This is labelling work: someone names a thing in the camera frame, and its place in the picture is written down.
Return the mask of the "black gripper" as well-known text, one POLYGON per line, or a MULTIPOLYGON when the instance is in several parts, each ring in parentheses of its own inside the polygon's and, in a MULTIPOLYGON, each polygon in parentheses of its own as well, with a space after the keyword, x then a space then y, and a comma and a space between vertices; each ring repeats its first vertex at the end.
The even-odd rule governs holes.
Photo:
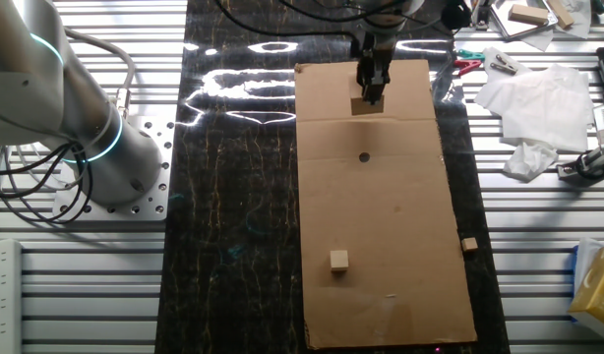
POLYGON ((385 82, 390 79, 390 64, 393 59, 394 45, 372 45, 356 51, 357 84, 363 89, 363 99, 376 105, 382 98, 385 82))

